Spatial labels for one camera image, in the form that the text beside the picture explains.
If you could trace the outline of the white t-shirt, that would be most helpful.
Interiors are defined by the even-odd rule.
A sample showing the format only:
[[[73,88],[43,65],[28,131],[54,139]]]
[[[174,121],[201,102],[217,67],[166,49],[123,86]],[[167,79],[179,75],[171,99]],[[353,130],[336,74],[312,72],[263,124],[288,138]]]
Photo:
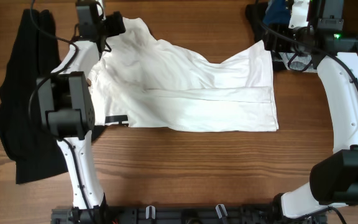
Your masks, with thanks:
[[[142,19],[108,39],[88,74],[96,124],[125,115],[132,128],[268,132],[279,128],[272,58],[258,42],[221,63],[155,39]]]

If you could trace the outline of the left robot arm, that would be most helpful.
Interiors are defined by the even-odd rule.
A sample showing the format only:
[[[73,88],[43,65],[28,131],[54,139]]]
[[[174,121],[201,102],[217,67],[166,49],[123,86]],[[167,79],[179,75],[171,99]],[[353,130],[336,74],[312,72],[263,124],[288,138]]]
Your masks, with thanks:
[[[43,79],[30,99],[39,101],[41,131],[54,138],[63,154],[73,189],[73,206],[55,209],[52,223],[116,223],[96,175],[91,135],[96,113],[86,75],[103,53],[108,37],[125,32],[120,12],[107,16],[103,1],[77,1],[78,23],[62,63]]]

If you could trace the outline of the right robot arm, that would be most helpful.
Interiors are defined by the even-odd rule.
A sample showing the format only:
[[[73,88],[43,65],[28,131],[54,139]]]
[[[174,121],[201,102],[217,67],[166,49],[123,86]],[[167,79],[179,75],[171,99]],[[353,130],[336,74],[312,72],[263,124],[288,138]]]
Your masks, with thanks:
[[[260,18],[265,48],[309,57],[326,92],[333,154],[309,181],[274,198],[271,220],[297,221],[358,205],[358,35],[344,31],[343,1],[270,1]]]

